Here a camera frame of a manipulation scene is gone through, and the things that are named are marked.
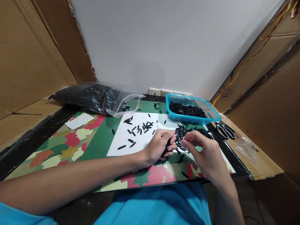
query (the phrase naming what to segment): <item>black cable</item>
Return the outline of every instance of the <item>black cable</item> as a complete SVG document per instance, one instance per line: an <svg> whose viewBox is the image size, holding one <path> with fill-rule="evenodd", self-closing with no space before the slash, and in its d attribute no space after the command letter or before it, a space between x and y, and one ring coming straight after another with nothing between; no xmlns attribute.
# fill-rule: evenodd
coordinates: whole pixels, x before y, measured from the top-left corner
<svg viewBox="0 0 300 225"><path fill-rule="evenodd" d="M253 219L253 220L255 220L259 225L261 225L261 224L260 224L256 219L254 219L253 217L250 217L250 216L244 217L244 219L247 219L247 218Z"/></svg>
<svg viewBox="0 0 300 225"><path fill-rule="evenodd" d="M263 218L263 214L262 214L262 212L260 211L260 208L259 208L259 204L258 204L258 198L257 198L257 196L256 196L255 198L256 198L256 204L257 204L257 208L258 208L258 210L259 210L259 212L260 212L260 215L262 216L262 222L263 222L263 225L265 225L265 219Z"/></svg>
<svg viewBox="0 0 300 225"><path fill-rule="evenodd" d="M255 199L256 199L257 208L258 208L258 210L259 210L259 212L260 212L260 215L262 216L263 225L265 225L265 219L263 218L263 214L262 214L262 212L260 211L257 196L255 196ZM261 224L260 224L256 219L254 219L253 217L250 217L250 216L245 216L245 217L244 217L244 219L247 219L247 218L253 219L253 220L255 220L259 225L261 225Z"/></svg>

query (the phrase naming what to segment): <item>camouflage pattern mat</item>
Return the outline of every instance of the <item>camouflage pattern mat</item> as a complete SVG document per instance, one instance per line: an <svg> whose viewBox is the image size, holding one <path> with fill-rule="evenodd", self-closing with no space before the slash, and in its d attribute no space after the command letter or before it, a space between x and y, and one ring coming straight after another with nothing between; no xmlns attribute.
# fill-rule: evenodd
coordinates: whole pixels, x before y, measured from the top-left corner
<svg viewBox="0 0 300 225"><path fill-rule="evenodd" d="M165 103L160 102L160 110L155 110L153 107L154 103L142 101L139 112L160 113L161 110L162 113L167 114ZM93 116L94 120L75 130L69 129L64 124L6 179L75 161L105 158L114 138L112 129L115 132L117 131L121 118L105 117L90 111L80 110L70 120L78 117L83 112ZM204 177L192 154L186 153L183 161L177 163L180 156L180 154L174 153L172 157L169 157L168 161L158 161L149 168L119 176L95 189L94 192L158 185ZM229 173L235 173L226 158L225 161Z"/></svg>

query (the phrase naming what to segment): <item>white wall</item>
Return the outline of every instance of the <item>white wall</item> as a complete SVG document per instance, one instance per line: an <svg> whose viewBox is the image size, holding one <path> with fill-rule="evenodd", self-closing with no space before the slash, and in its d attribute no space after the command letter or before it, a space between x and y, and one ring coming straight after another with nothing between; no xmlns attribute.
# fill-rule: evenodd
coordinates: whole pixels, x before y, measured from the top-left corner
<svg viewBox="0 0 300 225"><path fill-rule="evenodd" d="M72 0L96 76L210 100L284 0Z"/></svg>

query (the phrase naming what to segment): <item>hand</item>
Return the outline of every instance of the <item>hand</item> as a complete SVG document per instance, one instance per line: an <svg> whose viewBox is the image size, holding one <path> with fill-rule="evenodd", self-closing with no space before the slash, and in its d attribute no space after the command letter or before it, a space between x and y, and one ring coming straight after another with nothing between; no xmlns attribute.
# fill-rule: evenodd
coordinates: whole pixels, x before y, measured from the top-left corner
<svg viewBox="0 0 300 225"><path fill-rule="evenodd" d="M228 188L234 185L218 142L205 137L198 131L187 133L181 142L182 146L193 154L201 172L217 188L224 188L224 185ZM203 150L199 152L195 146L200 146Z"/></svg>
<svg viewBox="0 0 300 225"><path fill-rule="evenodd" d="M169 139L171 140L168 152L164 157L161 157ZM172 156L173 150L176 149L175 140L175 130L157 129L147 147L144 150L137 152L140 154L140 157L143 158L144 167L152 166L158 159L164 161L167 156Z"/></svg>

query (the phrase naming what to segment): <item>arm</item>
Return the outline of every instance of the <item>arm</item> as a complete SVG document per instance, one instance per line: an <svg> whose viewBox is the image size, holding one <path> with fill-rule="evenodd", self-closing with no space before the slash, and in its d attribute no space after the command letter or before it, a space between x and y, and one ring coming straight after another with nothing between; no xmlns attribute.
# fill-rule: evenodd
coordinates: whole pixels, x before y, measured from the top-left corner
<svg viewBox="0 0 300 225"><path fill-rule="evenodd" d="M0 202L35 215L46 214L124 173L153 165L175 132L158 129L148 146L137 153L56 166L0 182Z"/></svg>
<svg viewBox="0 0 300 225"><path fill-rule="evenodd" d="M189 132L181 141L193 154L201 172L218 190L214 224L245 224L237 189L228 172L218 142L208 139L198 131ZM195 148L201 146L201 152Z"/></svg>

